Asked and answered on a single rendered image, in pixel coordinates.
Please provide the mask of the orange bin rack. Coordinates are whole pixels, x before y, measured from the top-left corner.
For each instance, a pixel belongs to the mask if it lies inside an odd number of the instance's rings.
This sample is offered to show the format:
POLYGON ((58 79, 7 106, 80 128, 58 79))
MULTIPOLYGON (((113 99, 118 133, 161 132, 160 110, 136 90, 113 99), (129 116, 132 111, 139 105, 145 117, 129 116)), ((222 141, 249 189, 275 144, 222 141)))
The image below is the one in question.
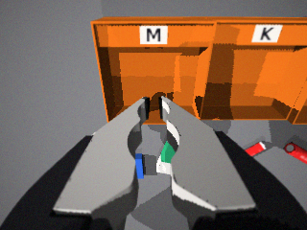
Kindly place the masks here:
POLYGON ((158 102, 165 96, 200 120, 307 125, 307 17, 90 22, 107 122, 148 97, 143 125, 167 125, 158 102))

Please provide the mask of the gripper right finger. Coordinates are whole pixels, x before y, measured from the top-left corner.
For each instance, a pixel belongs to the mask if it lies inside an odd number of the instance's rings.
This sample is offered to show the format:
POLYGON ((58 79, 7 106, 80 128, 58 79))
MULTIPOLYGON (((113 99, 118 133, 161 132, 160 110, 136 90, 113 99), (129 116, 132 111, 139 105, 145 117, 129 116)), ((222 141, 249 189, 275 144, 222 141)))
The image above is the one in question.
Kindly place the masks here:
POLYGON ((290 191, 222 131, 216 131, 165 96, 171 194, 188 221, 210 216, 217 230, 307 230, 307 213, 290 191))

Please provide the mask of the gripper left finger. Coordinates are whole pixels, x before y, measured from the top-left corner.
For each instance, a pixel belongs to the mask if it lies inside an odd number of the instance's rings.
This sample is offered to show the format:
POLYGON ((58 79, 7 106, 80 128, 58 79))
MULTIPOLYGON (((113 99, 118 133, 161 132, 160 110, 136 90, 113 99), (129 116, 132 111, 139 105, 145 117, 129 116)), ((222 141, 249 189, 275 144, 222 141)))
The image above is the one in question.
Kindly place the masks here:
POLYGON ((150 98, 143 97, 85 135, 19 199, 0 230, 89 230, 94 219, 125 230, 137 205, 133 158, 149 112, 150 98))

